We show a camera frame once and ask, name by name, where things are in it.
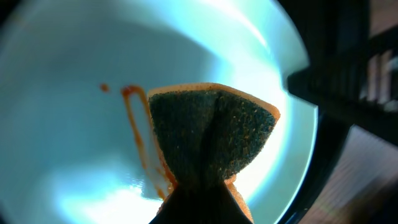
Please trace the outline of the light blue plate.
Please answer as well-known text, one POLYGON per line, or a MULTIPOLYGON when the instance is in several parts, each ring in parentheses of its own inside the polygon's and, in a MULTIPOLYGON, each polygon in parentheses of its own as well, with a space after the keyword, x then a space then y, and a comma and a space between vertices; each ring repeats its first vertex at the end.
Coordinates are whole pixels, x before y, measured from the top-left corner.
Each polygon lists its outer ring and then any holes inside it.
POLYGON ((315 106, 287 93, 308 65, 276 1, 21 1, 1 26, 1 214, 7 223, 148 223, 167 185, 144 107, 121 88, 213 82, 280 111, 236 187, 256 223, 287 212, 313 155, 315 106))

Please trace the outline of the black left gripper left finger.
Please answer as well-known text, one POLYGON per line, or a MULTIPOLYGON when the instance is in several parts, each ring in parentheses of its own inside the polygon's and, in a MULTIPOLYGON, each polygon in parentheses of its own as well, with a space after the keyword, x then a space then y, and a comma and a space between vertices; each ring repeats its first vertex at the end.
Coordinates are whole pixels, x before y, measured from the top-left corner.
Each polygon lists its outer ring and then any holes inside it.
POLYGON ((164 202, 160 212, 149 224, 199 223, 199 191, 179 185, 164 202))

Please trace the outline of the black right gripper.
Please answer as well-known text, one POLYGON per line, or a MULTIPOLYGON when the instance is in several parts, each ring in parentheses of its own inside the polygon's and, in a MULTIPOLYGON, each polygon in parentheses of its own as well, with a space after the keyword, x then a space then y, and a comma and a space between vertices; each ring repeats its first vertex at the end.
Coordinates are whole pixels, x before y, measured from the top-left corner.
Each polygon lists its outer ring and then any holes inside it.
POLYGON ((286 0, 310 63, 287 89, 321 110, 397 144, 397 111, 381 100, 381 56, 397 49, 397 27, 369 36, 370 2, 286 0))

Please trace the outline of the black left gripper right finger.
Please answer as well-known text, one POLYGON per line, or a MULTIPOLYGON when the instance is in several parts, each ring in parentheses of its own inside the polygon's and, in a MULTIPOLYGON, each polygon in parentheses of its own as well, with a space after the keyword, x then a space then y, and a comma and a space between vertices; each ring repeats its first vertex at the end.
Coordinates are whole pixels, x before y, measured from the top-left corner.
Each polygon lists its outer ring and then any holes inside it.
POLYGON ((219 183, 201 191, 201 224, 250 224, 227 185, 219 183))

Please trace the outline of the orange green scrub sponge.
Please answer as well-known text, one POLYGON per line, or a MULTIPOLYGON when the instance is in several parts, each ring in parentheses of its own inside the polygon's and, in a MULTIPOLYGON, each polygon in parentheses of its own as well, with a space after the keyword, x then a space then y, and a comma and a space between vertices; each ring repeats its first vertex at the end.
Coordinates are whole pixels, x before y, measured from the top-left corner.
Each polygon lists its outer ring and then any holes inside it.
POLYGON ((224 183, 249 218, 230 180, 263 149, 279 110, 217 83, 156 88, 149 91, 148 104, 160 156, 176 181, 174 190, 182 185, 201 196, 202 190, 224 183))

